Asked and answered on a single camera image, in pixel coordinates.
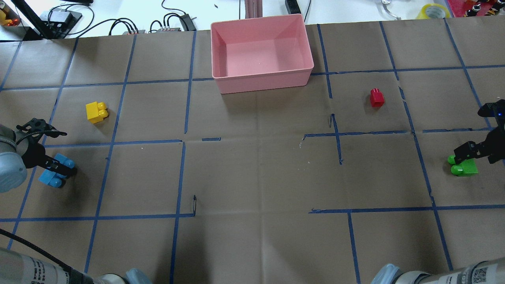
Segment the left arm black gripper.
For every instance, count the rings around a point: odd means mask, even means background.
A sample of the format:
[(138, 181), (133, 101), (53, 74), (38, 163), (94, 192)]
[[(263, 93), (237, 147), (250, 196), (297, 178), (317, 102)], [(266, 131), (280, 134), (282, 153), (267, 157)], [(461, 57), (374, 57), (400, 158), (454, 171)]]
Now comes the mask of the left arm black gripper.
[(24, 125), (16, 126), (16, 146), (27, 168), (43, 167), (61, 176), (69, 177), (77, 173), (74, 160), (64, 156), (61, 160), (46, 155), (45, 147), (39, 143), (44, 136), (57, 138), (68, 133), (58, 131), (43, 119), (33, 118)]

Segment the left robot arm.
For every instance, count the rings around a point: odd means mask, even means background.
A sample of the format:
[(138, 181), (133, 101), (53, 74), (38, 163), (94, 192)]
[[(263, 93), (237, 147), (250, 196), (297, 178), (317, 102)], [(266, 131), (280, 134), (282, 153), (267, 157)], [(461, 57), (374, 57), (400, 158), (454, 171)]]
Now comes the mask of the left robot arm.
[(58, 131), (43, 119), (33, 118), (11, 129), (1, 125), (0, 183), (1, 192), (14, 189), (27, 179), (27, 170), (41, 167), (54, 173), (49, 178), (53, 187), (61, 187), (63, 179), (76, 174), (75, 162), (69, 158), (50, 157), (39, 143), (44, 136), (56, 138), (67, 133)]

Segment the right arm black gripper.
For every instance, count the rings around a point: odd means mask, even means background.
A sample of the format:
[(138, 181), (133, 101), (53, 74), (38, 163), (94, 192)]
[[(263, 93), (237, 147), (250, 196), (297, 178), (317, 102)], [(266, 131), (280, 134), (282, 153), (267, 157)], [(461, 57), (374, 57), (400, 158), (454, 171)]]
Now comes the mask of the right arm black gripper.
[(467, 141), (454, 149), (455, 164), (482, 157), (487, 157), (489, 163), (494, 164), (505, 158), (505, 101), (499, 99), (494, 103), (485, 103), (477, 114), (483, 118), (494, 117), (497, 127), (487, 134), (484, 142)]

